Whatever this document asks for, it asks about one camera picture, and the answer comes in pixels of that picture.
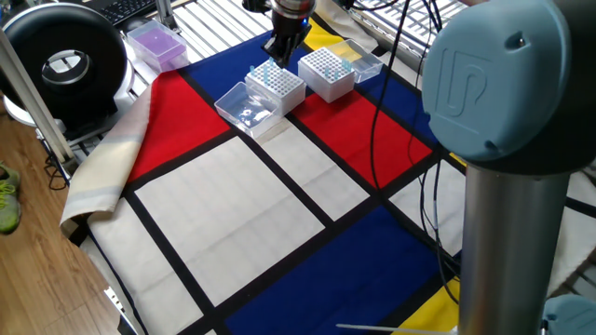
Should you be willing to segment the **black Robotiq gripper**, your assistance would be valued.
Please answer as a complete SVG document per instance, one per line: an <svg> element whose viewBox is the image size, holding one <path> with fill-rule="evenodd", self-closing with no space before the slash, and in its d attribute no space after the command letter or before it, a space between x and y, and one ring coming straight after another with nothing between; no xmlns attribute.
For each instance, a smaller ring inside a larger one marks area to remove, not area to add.
<svg viewBox="0 0 596 335"><path fill-rule="evenodd" d="M289 65L291 55L305 40L311 30L308 18L290 19L277 12L273 13L273 37L267 39L261 49L280 68Z"/></svg>

